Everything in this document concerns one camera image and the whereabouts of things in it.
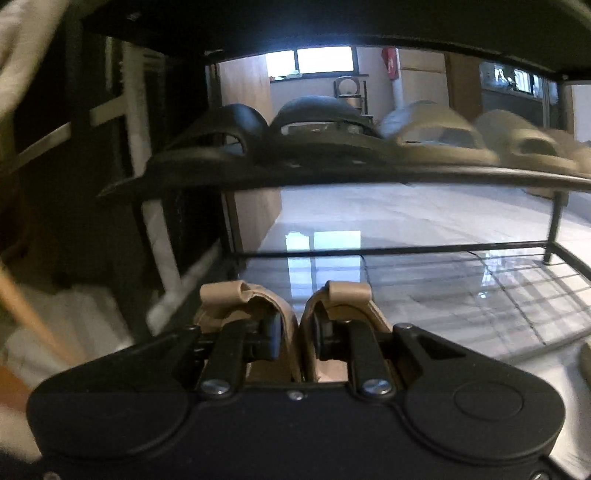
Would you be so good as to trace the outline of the tan lace-up ankle boot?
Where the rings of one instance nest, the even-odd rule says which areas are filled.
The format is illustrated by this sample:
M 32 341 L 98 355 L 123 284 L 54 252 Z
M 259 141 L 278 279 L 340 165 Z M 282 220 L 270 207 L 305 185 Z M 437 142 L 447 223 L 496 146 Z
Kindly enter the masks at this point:
M 201 305 L 194 324 L 202 333 L 220 331 L 236 321 L 280 319 L 280 354 L 276 360 L 252 360 L 246 367 L 249 383 L 301 382 L 297 350 L 297 316 L 286 300 L 261 285 L 243 280 L 204 284 L 200 287 Z

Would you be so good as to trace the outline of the black slipper on rack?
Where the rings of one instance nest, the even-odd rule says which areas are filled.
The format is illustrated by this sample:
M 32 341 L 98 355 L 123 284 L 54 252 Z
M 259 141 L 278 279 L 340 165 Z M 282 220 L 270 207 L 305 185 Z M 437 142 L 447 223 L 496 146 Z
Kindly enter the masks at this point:
M 147 162 L 145 173 L 197 163 L 233 163 L 256 153 L 269 124 L 255 108 L 230 104 L 211 110 Z
M 344 154 L 377 157 L 385 143 L 373 123 L 335 97 L 308 95 L 287 102 L 264 137 L 277 157 Z

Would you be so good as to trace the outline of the beige slipper on rack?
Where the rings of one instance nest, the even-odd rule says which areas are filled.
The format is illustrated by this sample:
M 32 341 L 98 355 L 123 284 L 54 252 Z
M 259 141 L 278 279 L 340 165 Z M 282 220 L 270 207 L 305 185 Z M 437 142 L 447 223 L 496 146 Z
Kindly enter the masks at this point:
M 406 164 L 499 166 L 476 128 L 449 106 L 421 100 L 389 113 L 382 138 Z
M 474 122 L 487 148 L 504 168 L 575 174 L 578 166 L 551 136 L 523 117 L 506 110 L 492 110 Z

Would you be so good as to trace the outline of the wooden chair leg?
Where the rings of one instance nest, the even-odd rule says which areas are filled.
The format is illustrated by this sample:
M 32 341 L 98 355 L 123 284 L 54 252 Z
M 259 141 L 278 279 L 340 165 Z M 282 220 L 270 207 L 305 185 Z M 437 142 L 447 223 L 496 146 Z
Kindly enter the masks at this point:
M 23 296 L 13 281 L 8 268 L 1 264 L 1 303 L 14 319 L 31 331 L 40 343 L 67 365 L 76 365 L 80 359 L 46 325 Z

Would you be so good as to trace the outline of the black metal shoe rack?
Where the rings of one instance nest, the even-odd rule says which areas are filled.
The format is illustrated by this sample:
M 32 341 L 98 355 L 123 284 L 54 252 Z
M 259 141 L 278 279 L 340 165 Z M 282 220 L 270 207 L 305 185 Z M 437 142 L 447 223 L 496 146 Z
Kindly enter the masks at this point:
M 210 60 L 236 60 L 273 49 L 331 46 L 359 41 L 383 46 L 396 41 L 410 47 L 481 54 L 546 74 L 556 81 L 590 76 L 590 5 L 586 1 L 224 1 L 211 6 L 204 28 L 188 23 L 189 6 L 175 13 L 148 3 L 139 11 L 135 32 L 171 47 L 199 46 Z M 575 174 L 501 166 L 417 165 L 396 158 L 389 145 L 377 157 L 329 155 L 277 157 L 263 145 L 249 159 L 233 163 L 197 163 L 159 169 L 105 187 L 107 202 L 147 202 L 175 193 L 211 190 L 250 192 L 273 187 L 338 189 L 394 184 L 548 187 L 586 191 L 589 181 Z M 527 362 L 585 340 L 590 335 L 588 289 L 572 290 L 570 278 L 590 279 L 589 266 L 552 239 L 525 241 L 520 250 L 556 256 L 561 276 L 554 296 L 522 302 L 505 288 L 508 310 L 500 327 L 472 328 L 474 345 L 495 340 L 518 344 L 509 358 Z

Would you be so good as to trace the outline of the white metal frame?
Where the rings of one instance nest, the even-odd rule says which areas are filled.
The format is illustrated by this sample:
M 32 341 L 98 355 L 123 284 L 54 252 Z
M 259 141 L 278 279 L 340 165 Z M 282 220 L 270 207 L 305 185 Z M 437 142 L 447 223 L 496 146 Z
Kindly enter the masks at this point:
M 155 294 L 218 241 L 221 198 L 193 187 L 204 62 L 108 36 L 58 37 L 8 116 L 1 236 L 38 288 L 98 285 L 130 337 Z

